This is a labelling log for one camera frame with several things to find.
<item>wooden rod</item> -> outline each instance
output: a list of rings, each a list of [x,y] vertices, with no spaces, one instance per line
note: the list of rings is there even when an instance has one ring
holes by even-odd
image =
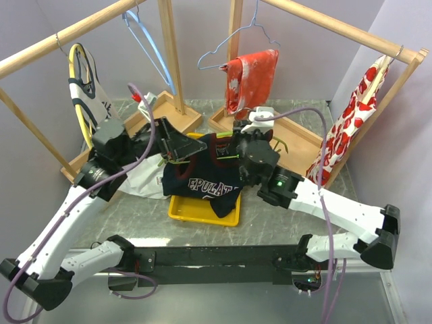
[[[231,35],[240,28],[242,23],[243,0],[231,0],[231,7],[229,9],[229,29],[228,35]],[[238,44],[240,42],[240,33],[233,35],[228,40],[227,62],[235,59],[238,56]],[[228,111],[225,107],[223,116],[228,117]]]
[[[62,166],[71,174],[73,178],[76,177],[76,172],[72,169],[71,165],[61,156],[59,151],[48,141],[48,138],[33,124],[33,122],[21,111],[21,109],[14,103],[14,101],[7,95],[7,93],[0,88],[0,100],[2,100],[6,107],[40,140],[42,144],[51,152],[52,155],[60,162]]]
[[[346,164],[348,158],[351,155],[351,152],[356,148],[357,144],[362,140],[366,132],[372,127],[373,123],[375,123],[378,117],[383,113],[384,109],[389,105],[390,101],[392,101],[392,99],[397,95],[397,93],[399,92],[401,87],[403,87],[405,82],[409,79],[411,74],[414,73],[416,68],[420,65],[421,61],[426,57],[427,53],[428,50],[421,49],[417,53],[416,57],[411,61],[411,63],[408,64],[408,66],[405,68],[399,78],[393,83],[393,86],[391,86],[391,88],[385,94],[384,98],[378,104],[376,112],[374,112],[372,116],[368,118],[368,120],[362,125],[358,133],[355,135],[354,139],[350,143],[350,146],[348,147],[348,150],[346,150],[344,157],[342,157],[342,160],[339,161],[337,165],[335,165],[333,170],[331,170],[330,179],[325,185],[326,188],[330,187],[330,185],[333,183],[336,176]]]
[[[175,91],[177,92],[174,96],[174,107],[179,114],[184,115],[186,112],[184,109],[182,81],[180,79],[176,33],[174,31],[173,6],[171,0],[158,0],[158,4],[169,73],[171,74]]]
[[[324,27],[336,34],[342,35],[343,37],[349,38],[354,42],[358,42],[366,47],[374,49],[378,52],[386,54],[391,57],[395,57],[397,60],[409,64],[416,57],[417,52],[411,49],[404,48],[402,52],[396,57],[400,50],[400,45],[392,43],[384,38],[375,36],[361,30],[357,27],[353,27],[345,22],[341,22],[335,18],[329,17],[324,13],[315,11],[311,8],[305,7],[299,3],[290,0],[262,0],[269,5],[282,9],[290,14],[293,14],[299,18],[308,20],[313,24]]]
[[[143,3],[144,1],[146,0],[119,0],[105,9],[80,20],[63,30],[60,30],[57,33],[59,43],[63,46],[72,42],[78,37],[90,32],[105,22],[118,17],[125,11],[136,7],[137,4]],[[12,56],[9,56],[3,61],[0,61],[0,79],[22,69],[24,66],[40,59],[58,48],[59,44],[57,43],[57,39],[55,35],[52,35],[16,54],[13,54]]]

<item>fabric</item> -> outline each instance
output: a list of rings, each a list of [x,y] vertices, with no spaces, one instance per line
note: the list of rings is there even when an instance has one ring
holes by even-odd
[[[80,105],[87,127],[94,133],[97,125],[108,117],[119,118],[102,86],[99,84],[95,61],[82,45],[75,46],[74,67],[78,71],[75,78],[69,79],[72,103]],[[121,184],[119,190],[135,196],[166,199],[163,195],[161,178],[163,165],[160,155],[145,159],[132,171],[127,173],[128,178]]]
[[[207,134],[199,138],[207,150],[191,156],[189,163],[167,163],[163,170],[163,193],[192,198],[210,199],[210,205],[219,218],[234,208],[242,189],[237,159],[226,156],[230,138],[217,138]]]
[[[105,118],[119,118],[119,115],[115,109],[112,109],[111,100],[99,84],[93,56],[82,45],[80,47],[84,54],[82,55],[81,51],[76,49],[74,65],[78,73],[75,78],[69,78],[69,88],[72,103],[81,105],[86,124],[88,127],[91,125],[94,131]],[[82,66],[85,66],[88,71],[82,71]],[[89,80],[83,80],[83,74],[87,75]]]
[[[350,102],[341,116],[336,120],[333,127],[327,133],[327,145],[325,147],[324,169],[322,185],[325,185],[330,178],[331,171],[342,160],[352,139],[365,121],[376,112],[377,93],[384,83],[388,67],[384,72],[381,81],[367,104],[362,103],[366,90],[371,85],[377,71],[383,65],[385,55],[381,56],[366,72],[362,80],[351,94]],[[306,171],[306,177],[318,183],[319,162],[321,160],[321,149],[314,163]]]
[[[161,160],[160,154],[145,159],[138,167],[128,172],[128,178],[119,190],[143,198],[168,198],[163,194],[163,165],[158,166]]]
[[[225,106],[237,119],[247,115],[247,109],[263,105],[270,95],[279,51],[269,49],[239,56],[220,70],[227,73]]]

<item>red patterned cloth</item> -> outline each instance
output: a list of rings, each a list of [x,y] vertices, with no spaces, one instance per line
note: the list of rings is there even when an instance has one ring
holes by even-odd
[[[239,56],[219,69],[227,73],[225,106],[232,115],[243,108],[255,108],[265,103],[270,95],[279,51],[268,49],[259,53]],[[246,117],[248,110],[237,113]]]
[[[365,96],[366,89],[371,85],[377,75],[377,71],[384,64],[385,55],[381,56],[366,72],[362,80],[352,92],[350,102],[345,108],[342,115],[336,120],[331,130],[327,133],[327,145],[325,148],[325,159],[323,169],[322,185],[325,185],[330,178],[331,170],[342,160],[352,139],[355,137],[358,129],[367,119],[376,112],[377,93],[384,83],[388,67],[384,72],[378,87],[373,93],[371,99],[365,105],[361,101]],[[314,163],[306,171],[306,177],[318,183],[319,162],[321,160],[321,148]]]

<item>white cloth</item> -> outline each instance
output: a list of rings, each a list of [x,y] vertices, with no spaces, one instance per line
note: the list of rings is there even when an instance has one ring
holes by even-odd
[[[119,190],[134,196],[166,199],[163,195],[162,177],[165,164],[158,167],[162,160],[160,154],[145,159],[138,167],[127,173],[128,179],[121,184]]]

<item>lavender wall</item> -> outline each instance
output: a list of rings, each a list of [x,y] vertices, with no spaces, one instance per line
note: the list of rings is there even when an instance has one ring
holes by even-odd
[[[114,2],[38,1],[56,30]],[[255,2],[244,1],[243,25],[249,24]],[[172,3],[185,98],[223,98],[225,74],[218,70],[199,71],[196,63],[202,54],[213,51],[228,36],[230,0],[173,0]],[[368,30],[383,0],[364,0],[362,5],[346,0],[299,0],[299,3]],[[148,0],[141,4],[140,17],[163,51],[157,1]],[[259,3],[258,22],[282,45],[271,97],[331,99],[358,50],[358,44],[262,2]],[[129,81],[154,93],[168,90],[120,17],[89,32],[79,41],[95,56],[98,70],[105,71],[100,76],[101,82],[113,98],[129,96],[125,87]],[[268,48],[267,39],[259,28],[241,33],[239,54]],[[222,47],[220,53],[203,63],[212,65],[225,60],[226,47]]]
[[[430,0],[385,0],[370,32],[406,47],[432,49]],[[339,116],[350,93],[378,54],[360,48],[338,88],[331,110]],[[395,62],[380,97],[406,66]],[[390,103],[351,156],[350,168],[359,199],[394,204],[401,209],[402,234],[394,278],[409,323],[431,322],[432,270],[432,58],[427,57]]]
[[[36,3],[0,3],[0,59],[52,34]],[[82,136],[70,100],[68,61],[56,51],[0,80],[3,88],[67,159],[79,153]],[[0,101],[0,260],[17,257],[38,236],[68,189],[60,165]],[[0,276],[0,299],[7,281]],[[21,315],[24,298],[10,309]],[[0,323],[5,323],[0,315]]]

